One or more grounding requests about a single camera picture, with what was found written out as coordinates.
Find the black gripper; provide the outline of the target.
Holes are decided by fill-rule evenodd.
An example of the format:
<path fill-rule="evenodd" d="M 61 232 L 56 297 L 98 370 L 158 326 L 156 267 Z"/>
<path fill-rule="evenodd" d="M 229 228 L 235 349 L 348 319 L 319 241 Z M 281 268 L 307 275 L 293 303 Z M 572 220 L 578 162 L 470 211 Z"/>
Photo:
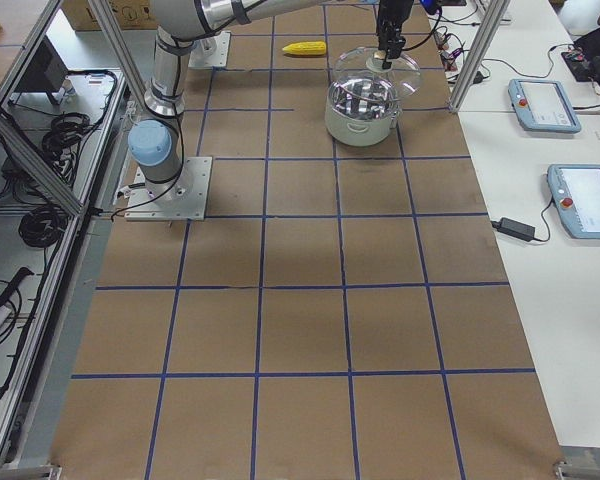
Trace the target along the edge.
<path fill-rule="evenodd" d="M 405 45 L 401 35 L 403 24 L 409 19 L 413 0 L 380 0 L 376 21 L 378 50 L 385 54 L 383 69 L 390 69 Z"/>

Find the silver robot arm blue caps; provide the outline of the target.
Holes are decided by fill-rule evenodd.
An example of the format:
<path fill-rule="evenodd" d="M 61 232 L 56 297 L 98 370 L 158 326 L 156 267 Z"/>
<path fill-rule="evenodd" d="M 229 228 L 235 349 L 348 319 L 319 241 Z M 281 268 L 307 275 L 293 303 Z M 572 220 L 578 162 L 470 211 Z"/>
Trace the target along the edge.
<path fill-rule="evenodd" d="M 154 68 L 144 94 L 149 118 L 130 131 L 128 147 L 145 178 L 150 200 L 167 203 L 188 195 L 181 118 L 184 86 L 193 51 L 233 24 L 310 7 L 308 1 L 154 1 L 157 20 Z M 412 2 L 382 1 L 376 20 L 377 47 L 341 55 L 325 112 L 327 130 L 341 143 L 374 145 L 395 127 L 401 101 L 414 92 L 404 52 L 403 23 Z"/>

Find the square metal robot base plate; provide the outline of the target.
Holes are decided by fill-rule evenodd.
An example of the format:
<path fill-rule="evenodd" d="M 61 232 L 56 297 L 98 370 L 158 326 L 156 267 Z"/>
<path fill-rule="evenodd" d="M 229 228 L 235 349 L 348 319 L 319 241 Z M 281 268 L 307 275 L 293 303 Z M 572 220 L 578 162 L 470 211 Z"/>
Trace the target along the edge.
<path fill-rule="evenodd" d="M 212 163 L 211 157 L 187 157 L 172 188 L 169 183 L 161 186 L 147 183 L 137 167 L 135 181 L 144 186 L 130 192 L 124 217 L 129 221 L 204 220 Z"/>

